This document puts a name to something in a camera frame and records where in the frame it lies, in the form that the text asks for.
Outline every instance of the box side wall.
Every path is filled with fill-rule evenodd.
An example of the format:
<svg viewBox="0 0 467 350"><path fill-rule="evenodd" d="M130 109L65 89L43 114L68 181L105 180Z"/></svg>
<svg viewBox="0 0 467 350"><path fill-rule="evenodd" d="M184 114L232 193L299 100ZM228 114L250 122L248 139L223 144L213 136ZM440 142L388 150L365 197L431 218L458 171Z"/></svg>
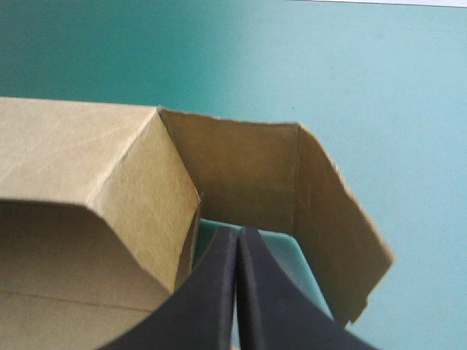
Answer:
<svg viewBox="0 0 467 350"><path fill-rule="evenodd" d="M203 217L290 232L297 125L220 120L160 109L199 193Z"/></svg>
<svg viewBox="0 0 467 350"><path fill-rule="evenodd" d="M169 297L83 207L0 202L0 227L6 349L96 349Z"/></svg>
<svg viewBox="0 0 467 350"><path fill-rule="evenodd" d="M390 250L304 128L298 153L294 236L335 319L355 321L392 262Z"/></svg>
<svg viewBox="0 0 467 350"><path fill-rule="evenodd" d="M88 205L136 261L173 292L198 194L157 114Z"/></svg>

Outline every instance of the black plastic part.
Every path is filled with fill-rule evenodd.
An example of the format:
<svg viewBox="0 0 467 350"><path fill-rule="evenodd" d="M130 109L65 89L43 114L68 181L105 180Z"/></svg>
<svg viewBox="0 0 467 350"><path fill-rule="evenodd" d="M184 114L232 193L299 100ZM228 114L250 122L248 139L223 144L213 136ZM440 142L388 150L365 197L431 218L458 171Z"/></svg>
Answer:
<svg viewBox="0 0 467 350"><path fill-rule="evenodd" d="M242 350L374 350L326 316L287 277L254 228L239 234Z"/></svg>
<svg viewBox="0 0 467 350"><path fill-rule="evenodd" d="M101 350L228 350L236 230L221 227L187 281L160 308Z"/></svg>

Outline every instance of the teal background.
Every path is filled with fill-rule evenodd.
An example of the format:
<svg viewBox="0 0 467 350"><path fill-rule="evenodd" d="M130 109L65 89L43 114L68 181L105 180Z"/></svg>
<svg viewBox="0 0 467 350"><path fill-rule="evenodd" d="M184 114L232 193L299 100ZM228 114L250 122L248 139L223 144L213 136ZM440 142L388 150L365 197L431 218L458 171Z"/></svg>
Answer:
<svg viewBox="0 0 467 350"><path fill-rule="evenodd" d="M467 10L297 1L5 1L0 95L299 120L398 260L350 329L467 344Z"/></svg>

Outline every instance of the cardboard box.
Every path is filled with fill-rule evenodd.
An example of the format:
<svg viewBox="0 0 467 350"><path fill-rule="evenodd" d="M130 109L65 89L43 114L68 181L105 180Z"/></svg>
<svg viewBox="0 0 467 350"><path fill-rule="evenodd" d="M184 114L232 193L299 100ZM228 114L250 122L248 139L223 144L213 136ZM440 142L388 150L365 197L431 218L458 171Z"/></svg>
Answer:
<svg viewBox="0 0 467 350"><path fill-rule="evenodd" d="M0 153L8 349L92 349L135 325L189 273L200 212L293 235L343 324L393 260L298 123L0 98Z"/></svg>

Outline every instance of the box flap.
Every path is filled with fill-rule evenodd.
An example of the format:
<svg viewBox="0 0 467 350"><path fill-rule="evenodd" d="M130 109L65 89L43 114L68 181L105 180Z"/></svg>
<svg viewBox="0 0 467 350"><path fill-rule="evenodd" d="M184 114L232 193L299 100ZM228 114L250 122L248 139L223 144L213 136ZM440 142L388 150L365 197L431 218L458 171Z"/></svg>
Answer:
<svg viewBox="0 0 467 350"><path fill-rule="evenodd" d="M334 318L354 322L393 256L319 141L298 129L293 234Z"/></svg>
<svg viewBox="0 0 467 350"><path fill-rule="evenodd" d="M0 199L88 208L173 291L198 195L157 109L0 98L0 113Z"/></svg>
<svg viewBox="0 0 467 350"><path fill-rule="evenodd" d="M335 319L355 321L393 257L316 138L298 123L159 114L203 216L295 236Z"/></svg>

